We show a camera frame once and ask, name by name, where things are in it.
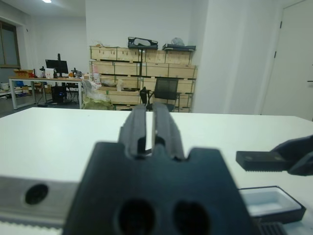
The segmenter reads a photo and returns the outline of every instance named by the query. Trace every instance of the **ceiling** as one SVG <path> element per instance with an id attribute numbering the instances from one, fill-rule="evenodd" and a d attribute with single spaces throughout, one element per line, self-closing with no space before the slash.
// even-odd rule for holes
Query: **ceiling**
<path id="1" fill-rule="evenodd" d="M 83 17 L 86 15 L 85 0 L 2 0 L 3 2 L 35 16 L 69 16 Z"/>

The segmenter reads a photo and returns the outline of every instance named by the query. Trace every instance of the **window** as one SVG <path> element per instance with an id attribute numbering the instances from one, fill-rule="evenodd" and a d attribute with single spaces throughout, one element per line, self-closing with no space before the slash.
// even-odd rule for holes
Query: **window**
<path id="1" fill-rule="evenodd" d="M 0 21 L 0 67 L 20 67 L 16 27 L 2 21 Z"/>

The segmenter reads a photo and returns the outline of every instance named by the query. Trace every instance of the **desk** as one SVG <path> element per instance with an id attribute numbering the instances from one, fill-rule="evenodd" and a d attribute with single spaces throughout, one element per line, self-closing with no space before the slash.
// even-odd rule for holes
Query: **desk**
<path id="1" fill-rule="evenodd" d="M 14 93 L 14 82 L 13 81 L 30 81 L 31 82 L 31 89 L 32 89 L 32 94 L 33 94 L 33 102 L 17 105 L 16 102 L 16 97 Z M 82 108 L 82 80 L 78 78 L 69 78 L 69 77 L 58 77 L 58 78 L 35 78 L 35 77 L 30 77 L 30 78 L 20 78 L 20 77 L 9 77 L 9 83 L 10 83 L 10 89 L 11 89 L 11 95 L 12 95 L 12 102 L 13 102 L 13 108 L 18 109 L 20 107 L 30 105 L 30 104 L 35 104 L 37 103 L 36 100 L 36 95 L 35 95 L 35 85 L 34 82 L 70 82 L 70 83 L 77 83 L 78 85 L 78 97 L 79 97 L 79 108 Z M 45 102 L 47 102 L 46 97 L 45 97 L 45 89 L 43 89 L 44 92 L 44 99 Z"/>
<path id="2" fill-rule="evenodd" d="M 30 108 L 0 118 L 0 174 L 9 177 L 80 181 L 97 141 L 117 142 L 130 112 Z M 151 148 L 152 112 L 147 112 Z M 307 211 L 300 222 L 284 225 L 288 235 L 313 234 L 313 177 L 287 172 L 245 172 L 236 151 L 269 151 L 292 138 L 313 133 L 313 122 L 282 116 L 171 113 L 184 153 L 194 147 L 221 151 L 238 188 L 280 186 Z M 0 223 L 1 235 L 58 235 L 61 231 Z"/>

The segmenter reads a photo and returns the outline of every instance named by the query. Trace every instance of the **white desk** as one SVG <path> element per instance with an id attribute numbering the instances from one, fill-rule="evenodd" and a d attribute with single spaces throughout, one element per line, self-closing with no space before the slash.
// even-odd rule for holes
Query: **white desk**
<path id="1" fill-rule="evenodd" d="M 80 181 L 97 141 L 116 142 L 129 112 L 31 108 L 0 118 L 0 174 L 11 177 Z M 152 112 L 147 113 L 151 148 Z M 307 211 L 301 222 L 285 225 L 289 235 L 313 234 L 313 177 L 286 172 L 245 172 L 237 150 L 269 151 L 288 139 L 313 133 L 313 122 L 297 117 L 171 113 L 184 152 L 220 149 L 238 188 L 277 185 Z M 61 231 L 0 223 L 1 235 L 58 235 Z"/>
<path id="2" fill-rule="evenodd" d="M 14 83 L 13 81 L 30 81 L 31 83 L 31 89 L 32 89 L 32 95 L 33 95 L 33 101 L 21 105 L 17 105 L 15 92 L 14 92 Z M 81 109 L 83 107 L 82 103 L 82 80 L 78 78 L 72 78 L 72 77 L 59 77 L 59 78 L 20 78 L 20 77 L 9 77 L 9 83 L 10 83 L 10 89 L 11 89 L 11 95 L 12 95 L 12 102 L 13 102 L 13 108 L 18 109 L 20 107 L 24 107 L 26 105 L 31 105 L 37 103 L 36 95 L 35 95 L 35 85 L 34 82 L 69 82 L 69 83 L 77 83 L 78 85 L 78 98 L 79 98 L 79 108 Z M 44 99 L 45 102 L 46 96 L 45 96 L 45 89 L 43 88 L 44 93 Z"/>

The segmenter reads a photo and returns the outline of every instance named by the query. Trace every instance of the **floor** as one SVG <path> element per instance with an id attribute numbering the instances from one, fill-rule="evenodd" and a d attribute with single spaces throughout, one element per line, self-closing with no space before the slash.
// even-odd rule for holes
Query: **floor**
<path id="1" fill-rule="evenodd" d="M 47 100 L 52 99 L 51 94 L 47 94 L 46 95 Z M 36 94 L 36 98 L 37 100 L 39 100 L 39 104 L 44 104 L 44 99 L 42 98 L 42 94 Z M 17 104 L 23 104 L 23 103 L 28 103 L 31 102 L 33 100 L 32 96 L 25 96 L 25 97 L 20 97 L 17 98 Z M 29 109 L 32 107 L 37 107 L 37 104 L 33 104 L 33 105 L 28 105 L 22 108 L 19 108 L 17 110 L 13 109 L 13 103 L 12 103 L 12 99 L 8 98 L 8 99 L 1 99 L 0 98 L 0 118 L 13 114 L 13 113 L 17 113 L 19 111 L 25 110 L 25 109 Z M 48 108 L 63 108 L 63 109 L 79 109 L 79 103 L 77 101 L 77 95 L 76 97 L 73 99 L 72 102 L 67 103 L 67 104 L 48 104 Z"/>

